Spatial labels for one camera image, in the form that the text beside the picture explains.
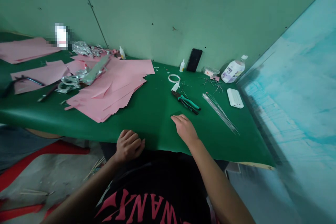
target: white tape roll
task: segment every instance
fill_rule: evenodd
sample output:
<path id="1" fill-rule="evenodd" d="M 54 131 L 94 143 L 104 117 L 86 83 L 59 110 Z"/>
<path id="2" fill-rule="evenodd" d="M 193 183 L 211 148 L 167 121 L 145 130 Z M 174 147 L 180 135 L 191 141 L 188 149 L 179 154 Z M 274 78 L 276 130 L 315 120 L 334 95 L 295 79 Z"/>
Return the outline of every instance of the white tape roll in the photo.
<path id="1" fill-rule="evenodd" d="M 179 80 L 177 81 L 177 80 L 172 80 L 170 77 L 171 76 L 175 76 L 175 77 L 177 77 Z M 178 76 L 178 75 L 169 75 L 168 76 L 168 80 L 170 81 L 170 82 L 173 82 L 173 83 L 179 83 L 180 82 L 180 80 L 181 80 L 181 78 Z"/>

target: glue bottle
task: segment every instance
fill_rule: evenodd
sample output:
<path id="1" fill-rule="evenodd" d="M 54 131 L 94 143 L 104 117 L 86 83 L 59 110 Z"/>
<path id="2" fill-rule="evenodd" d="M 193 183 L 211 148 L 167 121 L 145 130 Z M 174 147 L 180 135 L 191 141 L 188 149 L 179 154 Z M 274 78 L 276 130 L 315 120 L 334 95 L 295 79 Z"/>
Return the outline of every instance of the glue bottle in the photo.
<path id="1" fill-rule="evenodd" d="M 119 46 L 119 53 L 120 53 L 120 55 L 121 55 L 121 58 L 122 58 L 123 60 L 125 60 L 125 59 L 126 59 L 126 57 L 125 57 L 125 53 L 124 53 L 124 50 L 121 48 L 121 46 Z"/>
<path id="2" fill-rule="evenodd" d="M 183 72 L 183 70 L 184 70 L 184 59 L 183 59 L 183 61 L 181 62 L 180 72 Z"/>
<path id="3" fill-rule="evenodd" d="M 224 70 L 222 75 L 220 76 L 225 83 L 232 83 L 234 82 L 239 75 L 245 70 L 245 63 L 244 61 L 247 59 L 248 56 L 243 55 L 241 60 L 232 61 L 227 68 Z"/>

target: person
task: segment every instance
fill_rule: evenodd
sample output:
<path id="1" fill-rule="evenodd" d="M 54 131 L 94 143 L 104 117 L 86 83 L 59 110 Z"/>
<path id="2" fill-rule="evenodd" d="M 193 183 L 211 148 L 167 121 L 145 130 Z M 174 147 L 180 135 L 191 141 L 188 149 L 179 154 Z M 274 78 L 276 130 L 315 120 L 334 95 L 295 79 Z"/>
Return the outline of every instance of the person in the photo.
<path id="1" fill-rule="evenodd" d="M 123 130 L 115 154 L 42 223 L 211 223 L 207 193 L 220 223 L 255 224 L 191 121 L 183 114 L 171 119 L 194 158 L 198 174 L 179 153 L 141 155 L 145 139 Z"/>

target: concrete floor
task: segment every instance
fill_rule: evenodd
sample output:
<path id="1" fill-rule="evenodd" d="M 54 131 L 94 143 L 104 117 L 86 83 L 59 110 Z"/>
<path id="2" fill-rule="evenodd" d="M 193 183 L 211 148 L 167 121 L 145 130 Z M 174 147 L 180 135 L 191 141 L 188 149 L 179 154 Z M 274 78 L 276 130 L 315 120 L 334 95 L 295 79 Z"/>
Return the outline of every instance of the concrete floor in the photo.
<path id="1" fill-rule="evenodd" d="M 84 147 L 84 141 L 69 140 L 78 146 Z M 0 198 L 10 198 L 1 210 L 12 209 L 27 205 L 45 202 L 44 208 L 38 213 L 27 214 L 9 221 L 5 224 L 39 223 L 47 209 L 63 201 L 67 195 L 72 194 L 85 181 L 84 177 L 90 172 L 95 162 L 103 157 L 97 142 L 89 141 L 91 152 L 88 155 L 42 155 L 36 158 L 20 176 L 4 191 Z M 280 182 L 275 171 L 268 171 L 254 167 L 240 166 L 241 173 L 228 172 L 230 182 L 250 210 L 257 224 L 287 223 L 298 224 L 301 219 L 286 189 Z M 276 182 L 276 188 L 270 188 L 274 181 L 269 183 L 269 173 Z M 52 192 L 52 195 L 35 196 L 21 195 L 24 188 Z M 282 191 L 283 197 L 278 199 L 273 190 Z"/>
<path id="2" fill-rule="evenodd" d="M 71 143 L 84 147 L 84 141 L 66 139 Z M 42 155 L 36 158 L 4 191 L 0 198 L 9 198 L 1 210 L 41 204 L 44 208 L 38 213 L 27 214 L 4 222 L 5 224 L 40 223 L 46 211 L 67 195 L 76 191 L 85 181 L 98 159 L 103 157 L 98 142 L 89 141 L 91 148 L 88 155 Z M 21 195 L 24 188 L 53 192 L 50 196 Z"/>

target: black phone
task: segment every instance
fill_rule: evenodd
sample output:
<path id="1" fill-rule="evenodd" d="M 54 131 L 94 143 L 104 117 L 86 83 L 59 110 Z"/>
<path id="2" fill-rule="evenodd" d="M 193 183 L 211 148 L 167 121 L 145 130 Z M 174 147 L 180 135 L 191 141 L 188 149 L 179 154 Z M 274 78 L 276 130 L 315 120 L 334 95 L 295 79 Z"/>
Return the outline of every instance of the black phone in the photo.
<path id="1" fill-rule="evenodd" d="M 190 58 L 189 58 L 188 66 L 187 66 L 187 71 L 196 72 L 202 52 L 203 52 L 202 50 L 198 50 L 195 48 L 191 50 L 191 54 L 190 54 Z"/>

